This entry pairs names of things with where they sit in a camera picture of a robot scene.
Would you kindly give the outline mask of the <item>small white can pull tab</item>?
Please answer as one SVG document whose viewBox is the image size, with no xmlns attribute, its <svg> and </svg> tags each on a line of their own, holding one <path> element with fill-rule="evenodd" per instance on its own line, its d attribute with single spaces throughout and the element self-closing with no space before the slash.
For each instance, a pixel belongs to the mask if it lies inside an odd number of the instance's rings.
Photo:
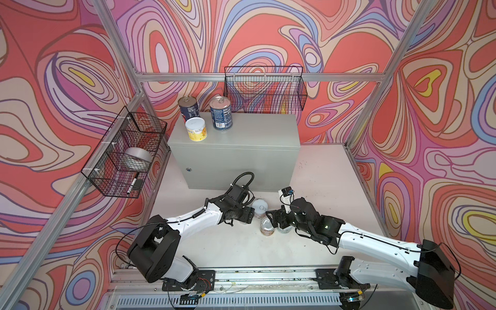
<svg viewBox="0 0 496 310">
<path fill-rule="evenodd" d="M 252 203 L 252 208 L 256 218 L 263 218 L 269 209 L 269 205 L 265 200 L 257 199 Z"/>
</svg>

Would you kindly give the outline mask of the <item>small yellow can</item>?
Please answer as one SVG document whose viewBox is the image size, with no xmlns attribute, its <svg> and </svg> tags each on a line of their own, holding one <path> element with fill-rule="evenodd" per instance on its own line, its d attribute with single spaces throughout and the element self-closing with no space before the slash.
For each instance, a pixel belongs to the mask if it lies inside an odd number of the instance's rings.
<svg viewBox="0 0 496 310">
<path fill-rule="evenodd" d="M 185 127 L 190 140 L 201 142 L 207 138 L 206 123 L 203 118 L 190 118 L 186 121 Z"/>
</svg>

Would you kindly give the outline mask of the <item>tall light blue can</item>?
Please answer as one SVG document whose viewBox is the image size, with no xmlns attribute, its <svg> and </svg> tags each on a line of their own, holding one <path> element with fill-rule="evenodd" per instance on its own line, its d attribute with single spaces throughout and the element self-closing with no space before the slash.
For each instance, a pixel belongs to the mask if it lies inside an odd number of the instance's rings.
<svg viewBox="0 0 496 310">
<path fill-rule="evenodd" d="M 214 96 L 209 101 L 213 127 L 216 130 L 229 130 L 233 125 L 231 100 L 225 96 Z"/>
</svg>

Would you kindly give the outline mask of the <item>tall dark blue can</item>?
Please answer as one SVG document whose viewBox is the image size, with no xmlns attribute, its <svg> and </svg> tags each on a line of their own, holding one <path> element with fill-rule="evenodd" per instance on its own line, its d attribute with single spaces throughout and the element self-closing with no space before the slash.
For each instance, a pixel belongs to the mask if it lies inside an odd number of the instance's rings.
<svg viewBox="0 0 496 310">
<path fill-rule="evenodd" d="M 184 96 L 180 98 L 178 100 L 178 106 L 184 121 L 200 116 L 198 101 L 193 96 Z"/>
</svg>

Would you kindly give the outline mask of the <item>small white blue can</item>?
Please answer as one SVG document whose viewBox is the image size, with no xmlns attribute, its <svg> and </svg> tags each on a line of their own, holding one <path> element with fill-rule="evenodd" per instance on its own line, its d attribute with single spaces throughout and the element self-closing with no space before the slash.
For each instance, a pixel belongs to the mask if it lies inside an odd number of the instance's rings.
<svg viewBox="0 0 496 310">
<path fill-rule="evenodd" d="M 277 228 L 277 231 L 282 234 L 288 234 L 291 230 L 292 230 L 291 226 L 286 228 L 280 228 L 280 227 Z"/>
</svg>

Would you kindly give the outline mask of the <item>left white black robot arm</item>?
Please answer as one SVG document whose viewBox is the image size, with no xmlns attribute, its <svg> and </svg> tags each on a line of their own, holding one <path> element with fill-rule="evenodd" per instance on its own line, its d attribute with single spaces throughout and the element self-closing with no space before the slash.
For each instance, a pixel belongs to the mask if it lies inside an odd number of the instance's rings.
<svg viewBox="0 0 496 310">
<path fill-rule="evenodd" d="M 235 221 L 250 224 L 253 221 L 254 194 L 249 186 L 254 173 L 238 175 L 228 190 L 215 198 L 206 198 L 204 205 L 175 218 L 156 215 L 138 229 L 138 236 L 127 251 L 130 264 L 148 283 L 159 280 L 173 281 L 191 288 L 200 280 L 198 268 L 187 257 L 176 252 L 180 242 L 203 230 Z"/>
</svg>

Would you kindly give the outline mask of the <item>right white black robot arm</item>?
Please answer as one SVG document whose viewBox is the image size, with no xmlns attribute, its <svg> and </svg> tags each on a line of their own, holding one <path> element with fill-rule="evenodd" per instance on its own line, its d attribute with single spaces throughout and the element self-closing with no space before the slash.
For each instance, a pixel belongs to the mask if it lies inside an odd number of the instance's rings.
<svg viewBox="0 0 496 310">
<path fill-rule="evenodd" d="M 278 195 L 280 209 L 266 212 L 273 227 L 292 227 L 298 236 L 327 248 L 356 251 L 378 260 L 373 263 L 342 257 L 335 270 L 340 285 L 401 288 L 432 306 L 454 308 L 455 267 L 441 244 L 431 240 L 423 240 L 421 244 L 394 240 L 322 215 L 305 198 L 296 198 L 290 187 L 281 189 Z"/>
</svg>

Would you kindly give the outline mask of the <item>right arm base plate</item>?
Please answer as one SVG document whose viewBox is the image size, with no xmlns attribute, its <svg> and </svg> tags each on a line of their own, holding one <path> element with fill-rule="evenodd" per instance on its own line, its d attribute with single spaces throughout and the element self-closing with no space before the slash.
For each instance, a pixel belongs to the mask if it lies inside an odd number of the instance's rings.
<svg viewBox="0 0 496 310">
<path fill-rule="evenodd" d="M 350 272 L 337 272 L 336 269 L 316 269 L 316 281 L 319 289 L 351 289 L 351 290 L 367 290 L 371 286 L 369 284 L 359 284 L 354 280 Z"/>
</svg>

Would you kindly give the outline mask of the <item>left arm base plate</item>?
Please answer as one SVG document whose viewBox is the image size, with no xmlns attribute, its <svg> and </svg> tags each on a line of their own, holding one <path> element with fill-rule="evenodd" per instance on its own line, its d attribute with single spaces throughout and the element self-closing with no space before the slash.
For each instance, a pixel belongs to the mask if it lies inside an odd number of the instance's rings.
<svg viewBox="0 0 496 310">
<path fill-rule="evenodd" d="M 199 270 L 193 273 L 184 281 L 179 282 L 170 278 L 165 278 L 162 284 L 164 292 L 209 292 L 214 289 L 216 272 L 214 270 Z"/>
</svg>

